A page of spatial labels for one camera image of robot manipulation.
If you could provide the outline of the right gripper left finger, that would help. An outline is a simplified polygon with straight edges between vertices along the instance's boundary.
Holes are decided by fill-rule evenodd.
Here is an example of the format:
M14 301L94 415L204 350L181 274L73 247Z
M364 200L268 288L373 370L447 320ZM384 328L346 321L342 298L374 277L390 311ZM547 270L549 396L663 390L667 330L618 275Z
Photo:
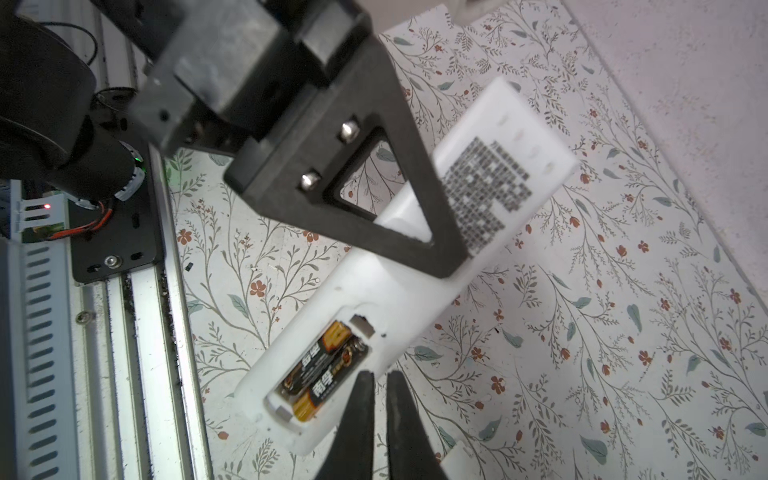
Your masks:
M369 371L356 377L328 455L317 480L372 477L375 427L375 380Z

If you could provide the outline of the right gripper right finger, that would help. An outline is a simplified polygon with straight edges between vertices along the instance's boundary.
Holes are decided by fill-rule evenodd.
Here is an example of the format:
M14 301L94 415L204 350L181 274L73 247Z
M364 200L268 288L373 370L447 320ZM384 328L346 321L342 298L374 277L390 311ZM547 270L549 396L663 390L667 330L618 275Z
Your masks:
M401 371L387 374L386 420L391 479L448 479L434 456L406 377Z

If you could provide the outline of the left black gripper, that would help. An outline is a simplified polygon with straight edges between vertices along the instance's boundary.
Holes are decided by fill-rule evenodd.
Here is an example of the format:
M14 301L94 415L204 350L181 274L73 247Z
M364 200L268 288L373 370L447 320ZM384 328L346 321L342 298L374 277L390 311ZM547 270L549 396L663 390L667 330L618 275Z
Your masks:
M280 119L224 173L257 214L436 278L468 259L387 49L363 42L372 21L357 2L95 5L150 62L128 116L161 153L233 155Z

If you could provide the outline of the black gold battery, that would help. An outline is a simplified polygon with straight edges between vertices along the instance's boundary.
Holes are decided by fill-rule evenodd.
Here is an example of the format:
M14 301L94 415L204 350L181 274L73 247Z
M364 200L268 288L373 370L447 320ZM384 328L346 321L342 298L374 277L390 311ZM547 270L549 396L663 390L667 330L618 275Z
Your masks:
M368 346L359 339L351 339L342 346L293 403L295 418L300 422L309 421L367 353Z
M285 398L291 398L308 388L352 336L348 326L334 321L282 380L280 393Z

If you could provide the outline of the white remote control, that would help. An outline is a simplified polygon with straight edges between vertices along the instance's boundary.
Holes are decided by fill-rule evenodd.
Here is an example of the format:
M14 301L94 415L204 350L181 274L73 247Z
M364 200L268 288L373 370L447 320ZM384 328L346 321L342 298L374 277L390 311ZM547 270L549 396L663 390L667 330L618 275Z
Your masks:
M570 149L511 83L491 81L434 149L432 160L469 258L439 279L362 249L351 250L243 377L234 402L258 430L298 455L339 423L361 371L385 373L573 174ZM280 384L339 321L367 355L307 422Z

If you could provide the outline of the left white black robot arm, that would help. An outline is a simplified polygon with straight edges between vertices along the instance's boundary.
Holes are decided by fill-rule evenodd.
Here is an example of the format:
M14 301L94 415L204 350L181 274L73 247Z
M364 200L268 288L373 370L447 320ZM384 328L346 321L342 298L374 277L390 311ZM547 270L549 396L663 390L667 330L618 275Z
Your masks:
M130 123L161 153L229 154L226 183L261 216L436 278L468 258L448 199L369 14L354 1L101 1L151 63ZM95 78L54 32L1 5L1 175L97 202L137 167L90 115ZM344 201L386 141L430 238L387 229Z

